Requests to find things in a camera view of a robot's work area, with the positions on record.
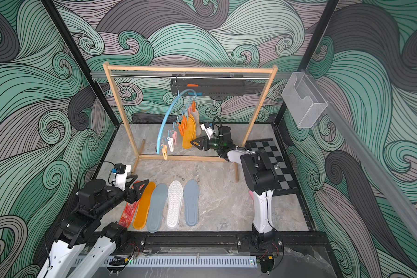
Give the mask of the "orange insole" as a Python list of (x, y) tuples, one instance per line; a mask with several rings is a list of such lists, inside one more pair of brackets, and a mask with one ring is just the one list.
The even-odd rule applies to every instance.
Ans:
[(201, 134), (199, 114), (189, 110), (188, 116), (185, 117), (183, 123), (186, 123), (186, 125), (184, 128), (182, 147), (184, 149), (190, 149), (192, 147), (191, 141), (196, 139)]
[(137, 212), (133, 221), (133, 228), (136, 230), (143, 229), (147, 224), (147, 217), (148, 217), (149, 208), (151, 204), (151, 197), (155, 188), (156, 188), (156, 183), (151, 181), (149, 182), (144, 192), (142, 193), (142, 197), (139, 200)]

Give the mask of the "grey blue insole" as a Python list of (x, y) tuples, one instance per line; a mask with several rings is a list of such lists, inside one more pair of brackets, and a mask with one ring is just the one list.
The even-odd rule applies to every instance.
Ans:
[(167, 201), (168, 187), (161, 183), (156, 186), (151, 196), (151, 203), (147, 218), (147, 231), (157, 232), (162, 225), (164, 206)]
[(199, 184), (196, 180), (189, 180), (184, 187), (185, 222), (194, 227), (199, 221)]

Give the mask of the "red patterned insole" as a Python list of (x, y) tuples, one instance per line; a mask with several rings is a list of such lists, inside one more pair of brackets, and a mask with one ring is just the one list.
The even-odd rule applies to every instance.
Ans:
[(139, 206), (139, 200), (140, 200), (140, 194), (138, 193), (136, 196), (136, 201), (134, 203), (126, 203), (126, 206), (124, 208), (124, 211), (119, 219), (118, 224), (128, 228), (130, 227), (130, 224), (133, 221), (134, 215), (137, 211), (137, 208)]

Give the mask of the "white insole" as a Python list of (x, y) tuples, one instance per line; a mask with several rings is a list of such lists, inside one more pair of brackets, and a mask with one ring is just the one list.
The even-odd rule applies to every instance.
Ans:
[(184, 189), (182, 183), (173, 181), (167, 192), (168, 208), (166, 225), (168, 228), (176, 228), (179, 224), (181, 205), (183, 202)]

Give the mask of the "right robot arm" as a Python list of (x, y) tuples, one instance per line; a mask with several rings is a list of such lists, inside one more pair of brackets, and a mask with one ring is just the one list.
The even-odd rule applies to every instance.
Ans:
[(261, 149), (252, 151), (235, 145), (230, 127), (224, 126), (219, 117), (215, 117), (212, 123), (201, 124), (200, 128), (206, 135), (192, 140), (194, 147), (204, 151), (213, 149), (221, 159), (241, 165), (245, 182), (253, 193), (252, 243), (259, 251), (268, 249), (277, 238), (272, 221), (272, 198), (279, 185), (269, 156)]

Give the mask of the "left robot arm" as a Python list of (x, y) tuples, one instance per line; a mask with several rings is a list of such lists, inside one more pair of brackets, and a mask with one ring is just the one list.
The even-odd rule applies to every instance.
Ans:
[(127, 228), (116, 222), (108, 224), (83, 261), (74, 267), (81, 251), (94, 237), (105, 214), (123, 201), (133, 204), (139, 201), (149, 180), (130, 181), (121, 188), (110, 186), (102, 179), (89, 181), (78, 191), (77, 208), (64, 220), (48, 249), (47, 260), (39, 271), (40, 278), (91, 278), (104, 261), (119, 247), (129, 245)]

